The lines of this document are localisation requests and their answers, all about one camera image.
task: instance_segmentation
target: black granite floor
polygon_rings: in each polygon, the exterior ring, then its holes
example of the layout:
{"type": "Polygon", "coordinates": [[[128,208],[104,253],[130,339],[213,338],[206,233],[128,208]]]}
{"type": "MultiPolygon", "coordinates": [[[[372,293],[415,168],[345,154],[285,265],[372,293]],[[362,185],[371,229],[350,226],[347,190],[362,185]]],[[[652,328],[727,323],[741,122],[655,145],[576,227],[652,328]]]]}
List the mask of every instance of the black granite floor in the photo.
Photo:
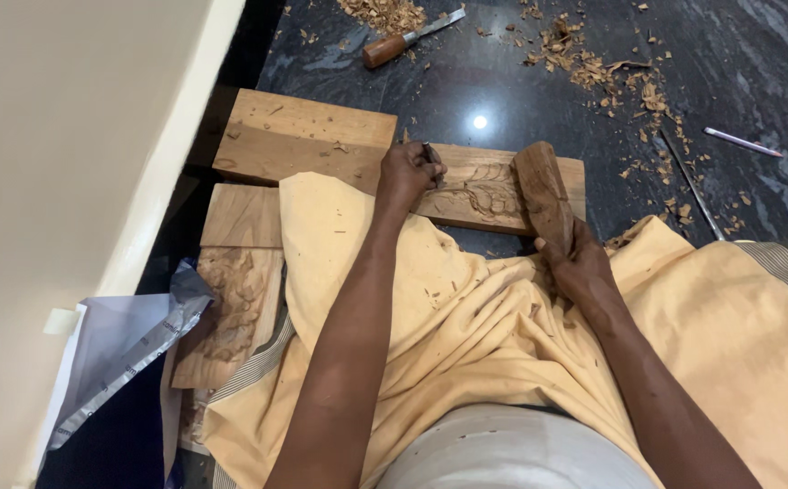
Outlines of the black granite floor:
{"type": "MultiPolygon", "coordinates": [[[[681,190],[686,182],[679,173],[668,185],[656,172],[618,176],[629,165],[621,158],[655,158],[665,149],[660,138],[639,141],[640,123],[629,118],[637,103],[628,102],[615,118],[596,114],[584,104],[602,97],[599,87],[586,91],[570,83],[569,73],[547,72],[541,63],[524,66],[530,45],[518,48],[497,36],[508,34],[505,26],[514,23],[534,38],[554,15],[579,17],[576,3],[540,1],[544,19],[522,20],[518,0],[468,2],[467,17],[456,28],[414,46],[414,62],[400,57],[368,71],[360,49],[377,37],[375,32],[345,15],[333,0],[289,0],[291,10],[279,19],[281,32],[270,46],[258,90],[395,114],[399,127],[407,126],[416,139],[501,150],[547,140],[558,155],[584,160],[587,217],[600,239],[617,236],[633,219],[661,213],[670,197],[695,209],[692,195],[681,190]],[[493,35],[480,37],[476,27],[493,35]],[[304,43],[300,29],[315,33],[318,41],[304,43]],[[345,39],[350,43],[341,50],[345,39]],[[477,116],[487,120],[483,129],[474,126],[477,116]]],[[[457,0],[416,4],[430,18],[460,6],[457,0]]],[[[692,153],[711,156],[697,162],[696,173],[704,175],[702,190],[721,227],[730,226],[735,216],[745,220],[745,228],[732,239],[788,242],[788,0],[649,1],[645,12],[629,0],[582,5],[587,50],[607,62],[651,58],[660,68],[665,78],[660,88],[672,112],[682,116],[686,136],[695,140],[692,153]],[[648,32],[663,43],[648,43],[648,32]],[[636,47],[639,53],[632,52],[636,47]],[[672,58],[665,57],[667,50],[672,58]],[[702,133],[705,126],[777,147],[784,156],[711,138],[702,133]],[[750,206],[739,192],[745,192],[750,206]]],[[[673,122],[666,124],[674,130],[673,122]]],[[[685,229],[694,245],[707,244],[713,240],[711,230],[696,218],[685,229]]],[[[506,256],[520,250],[523,241],[452,232],[468,250],[506,256]]]]}

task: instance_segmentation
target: chisel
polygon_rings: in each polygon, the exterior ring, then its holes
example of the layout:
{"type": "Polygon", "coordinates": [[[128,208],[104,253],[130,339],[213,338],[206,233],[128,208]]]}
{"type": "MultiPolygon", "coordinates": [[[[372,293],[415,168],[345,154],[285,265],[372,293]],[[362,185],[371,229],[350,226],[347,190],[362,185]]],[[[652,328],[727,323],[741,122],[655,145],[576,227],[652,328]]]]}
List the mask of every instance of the chisel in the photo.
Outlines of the chisel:
{"type": "Polygon", "coordinates": [[[367,68],[376,68],[380,64],[384,64],[396,55],[402,53],[406,48],[414,44],[418,38],[421,38],[421,36],[440,30],[446,25],[464,18],[465,15],[466,12],[464,9],[455,10],[451,14],[440,17],[433,24],[426,25],[421,29],[412,30],[411,32],[398,34],[396,36],[389,36],[388,38],[379,39],[378,41],[367,44],[367,46],[364,47],[363,53],[364,65],[367,68]]]}

